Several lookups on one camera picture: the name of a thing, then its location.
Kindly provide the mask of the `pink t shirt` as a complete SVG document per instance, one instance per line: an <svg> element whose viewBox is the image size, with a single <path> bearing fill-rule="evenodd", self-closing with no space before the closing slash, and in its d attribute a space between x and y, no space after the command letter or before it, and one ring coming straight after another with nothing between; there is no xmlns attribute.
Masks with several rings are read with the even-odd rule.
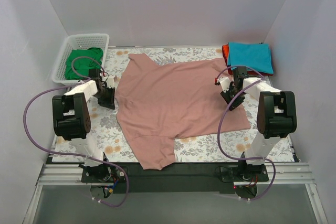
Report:
<svg viewBox="0 0 336 224"><path fill-rule="evenodd" d="M116 89L117 121L144 169L175 162L174 142L250 128L242 106L225 112L215 77L223 58L158 65L146 54L130 54Z"/></svg>

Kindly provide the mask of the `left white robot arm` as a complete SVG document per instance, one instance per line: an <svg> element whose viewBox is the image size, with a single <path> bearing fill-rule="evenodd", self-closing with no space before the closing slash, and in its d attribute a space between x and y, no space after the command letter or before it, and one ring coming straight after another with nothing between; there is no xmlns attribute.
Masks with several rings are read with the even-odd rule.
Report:
<svg viewBox="0 0 336 224"><path fill-rule="evenodd" d="M114 110L116 89L114 79L103 70L90 69L88 77L89 81L52 98L54 132L84 155L85 168L95 167L93 175L98 181L106 182L111 178L112 170L101 163L107 158L90 135L91 119L87 103L94 97L99 106Z"/></svg>

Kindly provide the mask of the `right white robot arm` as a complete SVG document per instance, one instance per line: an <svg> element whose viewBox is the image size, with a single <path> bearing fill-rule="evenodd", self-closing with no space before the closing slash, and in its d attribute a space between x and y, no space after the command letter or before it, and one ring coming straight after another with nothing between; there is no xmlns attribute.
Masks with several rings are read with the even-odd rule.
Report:
<svg viewBox="0 0 336 224"><path fill-rule="evenodd" d="M266 161L273 147L297 128L296 102L292 91L281 91L265 82L265 77L257 70L243 65L225 68L233 69L233 80L222 77L220 72L215 85L221 86L221 96L227 103L224 113L238 108L248 94L258 101L257 134L250 148L243 152L238 161L238 176L251 180Z"/></svg>

